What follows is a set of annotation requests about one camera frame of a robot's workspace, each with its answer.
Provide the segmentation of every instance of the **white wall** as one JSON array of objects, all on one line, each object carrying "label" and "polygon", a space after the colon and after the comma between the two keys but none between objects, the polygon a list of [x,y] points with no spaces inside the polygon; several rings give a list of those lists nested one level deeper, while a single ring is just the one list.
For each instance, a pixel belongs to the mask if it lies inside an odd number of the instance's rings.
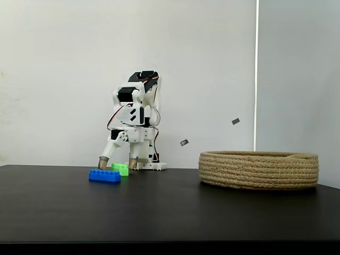
[{"label": "white wall", "polygon": [[[255,12],[255,0],[0,0],[1,164],[97,165],[112,91],[140,70],[163,77],[170,167],[251,150]],[[126,145],[112,160],[127,158]]]},{"label": "white wall", "polygon": [[319,154],[340,188],[340,1],[260,0],[257,150]]}]

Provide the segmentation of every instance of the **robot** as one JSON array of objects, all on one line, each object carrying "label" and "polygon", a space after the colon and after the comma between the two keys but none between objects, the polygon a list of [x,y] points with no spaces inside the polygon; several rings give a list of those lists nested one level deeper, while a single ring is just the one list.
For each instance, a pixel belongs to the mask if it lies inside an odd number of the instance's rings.
[{"label": "robot", "polygon": [[[129,169],[165,170],[166,163],[159,162],[155,147],[160,122],[160,85],[162,79],[155,71],[135,72],[129,81],[113,92],[115,114],[107,123],[111,134],[103,154],[99,157],[98,168],[105,169],[109,157],[126,142],[130,144]],[[150,116],[145,116],[146,107]],[[112,129],[110,124],[116,118],[122,126]]]}]

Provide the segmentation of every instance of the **rope basket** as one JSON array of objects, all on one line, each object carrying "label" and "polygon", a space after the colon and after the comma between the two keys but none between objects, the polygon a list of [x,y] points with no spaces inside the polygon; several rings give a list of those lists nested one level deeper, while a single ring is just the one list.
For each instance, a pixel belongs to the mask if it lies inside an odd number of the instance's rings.
[{"label": "rope basket", "polygon": [[319,177],[316,154],[258,151],[208,151],[199,160],[202,182],[236,189],[299,190]]}]

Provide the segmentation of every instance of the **toy block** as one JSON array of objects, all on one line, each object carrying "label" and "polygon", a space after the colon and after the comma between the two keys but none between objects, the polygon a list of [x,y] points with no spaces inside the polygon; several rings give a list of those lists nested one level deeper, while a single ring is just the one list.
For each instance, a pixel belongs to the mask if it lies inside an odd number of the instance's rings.
[{"label": "toy block", "polygon": [[120,182],[119,172],[94,169],[90,171],[89,180],[103,182]]},{"label": "toy block", "polygon": [[128,176],[129,175],[129,168],[126,164],[112,163],[111,171],[119,172],[121,176]]}]

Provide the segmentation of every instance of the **wire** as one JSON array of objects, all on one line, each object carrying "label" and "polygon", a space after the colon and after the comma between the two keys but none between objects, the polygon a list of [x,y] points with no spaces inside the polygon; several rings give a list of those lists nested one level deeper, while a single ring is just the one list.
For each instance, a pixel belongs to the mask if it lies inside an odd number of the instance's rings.
[{"label": "wire", "polygon": [[[155,94],[154,94],[154,100],[153,100],[153,103],[155,102],[156,93],[157,93],[157,88],[158,88],[158,85],[157,85],[157,87],[156,87],[156,90],[155,90]],[[154,128],[154,127],[158,126],[158,124],[160,123],[160,113],[159,113],[159,111],[156,109],[156,107],[155,107],[155,104],[153,105],[153,107],[154,107],[154,109],[156,110],[156,113],[157,113],[157,116],[158,116],[158,122],[157,122],[157,124],[156,124],[156,125],[154,125],[154,126],[151,126],[152,128]]]},{"label": "wire", "polygon": [[118,111],[116,111],[116,112],[114,113],[114,115],[112,115],[112,117],[110,118],[110,120],[108,121],[108,123],[107,123],[107,125],[106,125],[106,128],[107,128],[108,130],[112,130],[112,129],[109,128],[109,126],[110,126],[111,121],[113,120],[113,118],[117,115],[117,113],[118,113],[122,108],[124,108],[124,107],[127,106],[127,105],[121,106],[121,108],[119,108]]},{"label": "wire", "polygon": [[156,150],[156,139],[157,139],[158,134],[159,134],[159,129],[156,128],[156,127],[153,127],[153,128],[157,130],[157,134],[156,134],[155,139],[154,139],[154,149],[155,149],[155,154],[156,154],[156,159],[157,159],[156,161],[159,161],[159,159],[158,159],[158,154],[157,154],[157,150]]},{"label": "wire", "polygon": [[151,79],[154,80],[154,79],[158,79],[158,78],[159,78],[159,76],[156,76],[156,77],[153,77]]}]

